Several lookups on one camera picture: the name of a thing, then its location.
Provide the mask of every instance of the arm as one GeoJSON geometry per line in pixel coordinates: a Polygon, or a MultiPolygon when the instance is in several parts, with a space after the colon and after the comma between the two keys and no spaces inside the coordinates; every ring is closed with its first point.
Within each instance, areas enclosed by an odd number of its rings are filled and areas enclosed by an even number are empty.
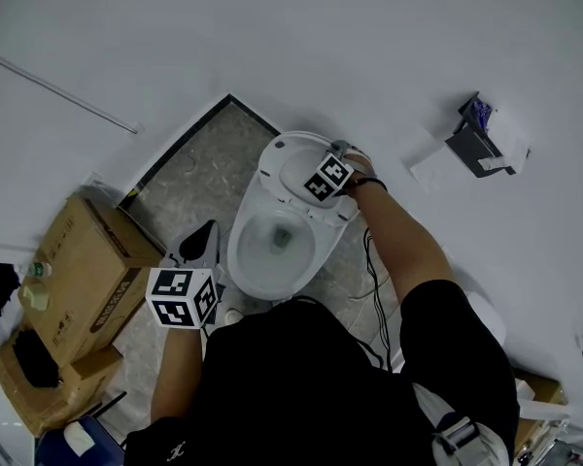
{"type": "MultiPolygon", "coordinates": [[[[357,155],[348,157],[369,165],[367,160],[357,155]]],[[[367,221],[399,302],[418,284],[429,280],[454,280],[440,246],[426,228],[404,211],[382,186],[366,183],[351,188],[350,194],[367,221]]]]}
{"type": "Polygon", "coordinates": [[[201,381],[202,364],[200,331],[169,329],[152,400],[152,423],[186,415],[201,381]]]}

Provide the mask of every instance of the tile floor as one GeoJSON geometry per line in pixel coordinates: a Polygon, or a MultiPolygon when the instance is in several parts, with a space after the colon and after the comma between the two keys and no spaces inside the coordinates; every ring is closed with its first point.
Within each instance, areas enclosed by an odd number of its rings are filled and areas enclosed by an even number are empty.
{"type": "MultiPolygon", "coordinates": [[[[129,213],[164,245],[189,227],[214,218],[221,225],[221,267],[226,271],[226,245],[261,151],[274,135],[230,104],[200,129],[146,184],[129,213]]],[[[370,343],[378,332],[373,306],[373,284],[365,272],[362,234],[358,217],[348,225],[340,243],[322,270],[302,293],[322,301],[356,337],[370,343]]],[[[372,252],[380,280],[386,278],[375,250],[372,252]]],[[[246,298],[223,274],[227,292],[218,320],[228,307],[254,313],[271,307],[246,298]]],[[[391,282],[380,288],[386,315],[396,305],[391,282]]],[[[105,426],[119,441],[132,430],[149,424],[149,406],[161,362],[166,330],[154,322],[149,307],[142,306],[115,342],[124,362],[109,393],[127,390],[127,396],[103,416],[105,426]]]]}

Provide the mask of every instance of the wire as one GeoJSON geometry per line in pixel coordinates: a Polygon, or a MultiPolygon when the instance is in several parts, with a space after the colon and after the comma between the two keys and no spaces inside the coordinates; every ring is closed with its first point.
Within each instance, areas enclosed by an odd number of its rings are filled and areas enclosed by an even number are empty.
{"type": "Polygon", "coordinates": [[[387,317],[385,315],[385,310],[382,307],[382,301],[380,300],[380,284],[378,284],[378,275],[376,274],[376,269],[374,268],[373,262],[371,261],[371,254],[369,253],[369,245],[373,237],[369,234],[369,228],[367,228],[362,236],[362,244],[365,249],[365,256],[367,258],[367,273],[373,280],[374,290],[373,290],[373,305],[376,309],[376,315],[378,316],[378,333],[380,334],[380,341],[382,345],[387,350],[387,369],[389,373],[393,372],[393,366],[391,363],[391,339],[389,337],[389,329],[387,327],[387,317]]]}

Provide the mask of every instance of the toilet seat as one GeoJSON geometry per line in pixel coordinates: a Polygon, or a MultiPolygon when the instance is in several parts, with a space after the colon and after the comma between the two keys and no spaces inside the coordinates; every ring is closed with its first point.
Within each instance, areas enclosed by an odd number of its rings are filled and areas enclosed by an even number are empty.
{"type": "Polygon", "coordinates": [[[262,152],[227,249],[229,274],[248,295],[293,296],[320,270],[358,215],[347,195],[319,202],[303,186],[329,145],[328,138],[295,131],[279,135],[262,152]]]}

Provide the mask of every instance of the black t-shirt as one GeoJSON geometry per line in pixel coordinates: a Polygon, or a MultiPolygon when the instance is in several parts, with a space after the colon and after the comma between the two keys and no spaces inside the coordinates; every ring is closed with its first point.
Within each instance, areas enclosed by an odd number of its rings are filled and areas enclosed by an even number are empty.
{"type": "Polygon", "coordinates": [[[215,331],[186,418],[130,433],[125,465],[385,460],[433,464],[411,382],[495,431],[513,457],[518,404],[500,345],[454,283],[402,303],[401,374],[371,366],[322,305],[290,301],[215,331]]]}

